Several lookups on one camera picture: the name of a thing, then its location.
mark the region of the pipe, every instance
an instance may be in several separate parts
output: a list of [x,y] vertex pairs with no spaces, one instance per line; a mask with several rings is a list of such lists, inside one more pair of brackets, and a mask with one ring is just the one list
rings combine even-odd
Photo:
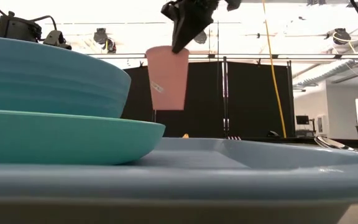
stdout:
[[296,82],[293,84],[293,86],[308,86],[312,83],[318,83],[321,82],[329,77],[332,77],[334,75],[337,75],[338,73],[346,72],[349,70],[349,68],[352,68],[358,63],[358,61],[354,59],[344,59],[344,60],[337,60],[335,62],[332,62],[330,64],[321,65],[317,67],[316,69],[322,70],[323,72],[320,74],[311,74],[312,76],[310,78],[305,78],[304,80],[300,82]]
[[346,77],[343,77],[343,78],[334,80],[334,81],[332,81],[331,83],[332,83],[332,84],[338,84],[338,83],[342,83],[342,82],[345,82],[345,81],[348,81],[348,80],[351,80],[351,79],[357,78],[357,77],[358,77],[358,74],[352,74],[352,75],[348,75],[348,76],[346,76]]

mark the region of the white ceiling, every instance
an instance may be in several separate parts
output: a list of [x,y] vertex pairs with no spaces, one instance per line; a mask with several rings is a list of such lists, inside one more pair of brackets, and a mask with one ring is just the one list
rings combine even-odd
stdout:
[[[170,45],[173,24],[160,13],[165,2],[167,0],[0,0],[0,8],[4,12],[14,11],[17,17],[24,19],[53,16],[58,29],[77,52],[103,54],[93,43],[93,33],[96,28],[104,27],[117,43],[118,54],[144,54],[151,47]],[[209,35],[207,43],[200,45],[192,41],[187,48],[196,54],[268,54],[263,5],[256,2],[260,0],[247,1],[238,10],[227,12],[226,2],[221,1],[213,15],[215,23],[205,30]],[[274,54],[334,53],[333,40],[324,38],[335,28],[345,27],[353,39],[358,39],[358,15],[353,8],[346,7],[347,0],[327,0],[335,4],[323,6],[306,6],[305,0],[267,2],[270,3],[266,18]],[[48,20],[39,24],[44,35],[53,29]],[[334,47],[340,53],[350,50],[348,45]],[[139,63],[139,59],[109,61],[119,67]],[[311,66],[315,64],[295,62],[293,74]]]

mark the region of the orange object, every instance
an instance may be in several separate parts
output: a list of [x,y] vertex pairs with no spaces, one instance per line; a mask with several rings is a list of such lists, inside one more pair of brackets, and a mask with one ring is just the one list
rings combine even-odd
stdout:
[[172,53],[171,46],[146,51],[154,110],[183,110],[187,86],[189,50]]

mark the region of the teal bowl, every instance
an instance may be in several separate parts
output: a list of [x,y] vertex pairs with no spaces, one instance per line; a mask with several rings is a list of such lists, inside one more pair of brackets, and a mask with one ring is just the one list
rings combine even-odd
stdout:
[[0,163],[122,164],[152,151],[164,130],[143,121],[0,111]]
[[119,118],[131,78],[71,50],[0,38],[0,110]]

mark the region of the black partition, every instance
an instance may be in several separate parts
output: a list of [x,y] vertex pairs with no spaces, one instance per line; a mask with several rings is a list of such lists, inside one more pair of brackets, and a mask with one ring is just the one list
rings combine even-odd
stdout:
[[147,67],[124,70],[131,77],[131,88],[122,112],[122,119],[152,121],[153,106]]
[[[286,66],[274,66],[288,137],[295,136],[291,75]],[[266,137],[269,131],[283,136],[280,112],[270,65],[227,63],[229,135]]]
[[223,138],[222,63],[189,63],[185,109],[157,111],[156,119],[165,137]]

